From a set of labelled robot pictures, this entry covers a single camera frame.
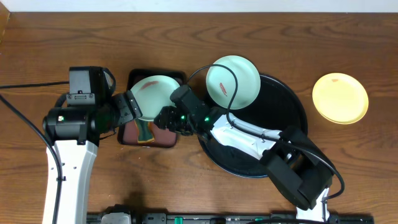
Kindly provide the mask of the yellow plate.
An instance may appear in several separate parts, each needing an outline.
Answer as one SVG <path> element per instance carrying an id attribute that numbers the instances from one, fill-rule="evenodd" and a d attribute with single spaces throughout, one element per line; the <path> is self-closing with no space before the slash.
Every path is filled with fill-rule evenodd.
<path id="1" fill-rule="evenodd" d="M 362 84 L 344 73 L 329 73 L 317 80 L 312 90 L 316 110 L 337 124 L 353 124 L 368 111 L 369 98 Z"/>

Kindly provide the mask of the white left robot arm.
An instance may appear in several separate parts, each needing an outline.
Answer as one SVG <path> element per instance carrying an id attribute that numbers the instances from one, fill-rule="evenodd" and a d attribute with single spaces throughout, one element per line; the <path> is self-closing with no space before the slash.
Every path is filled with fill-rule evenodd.
<path id="1" fill-rule="evenodd" d="M 115 94 L 104 67 L 70 67 L 68 93 L 43 120 L 48 181 L 43 223 L 86 223 L 90 177 L 103 134 L 142 116 L 131 91 Z"/>

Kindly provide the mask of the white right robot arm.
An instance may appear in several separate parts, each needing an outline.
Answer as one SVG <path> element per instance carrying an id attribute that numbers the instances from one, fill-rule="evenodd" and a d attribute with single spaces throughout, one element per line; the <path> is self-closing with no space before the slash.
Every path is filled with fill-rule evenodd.
<path id="1" fill-rule="evenodd" d="M 215 141 L 257 160 L 277 190 L 297 207 L 297 218 L 328 221 L 326 204 L 336 169 L 299 129 L 260 128 L 219 107 L 165 106 L 154 123 L 184 136 L 196 134 L 202 141 Z"/>

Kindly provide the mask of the orange green scrub sponge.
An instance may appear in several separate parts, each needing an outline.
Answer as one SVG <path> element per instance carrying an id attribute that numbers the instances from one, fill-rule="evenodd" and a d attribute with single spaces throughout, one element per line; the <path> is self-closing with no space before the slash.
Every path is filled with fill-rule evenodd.
<path id="1" fill-rule="evenodd" d="M 150 129 L 150 122 L 141 119 L 135 120 L 137 128 L 137 142 L 140 144 L 153 142 L 155 140 L 154 134 Z"/>

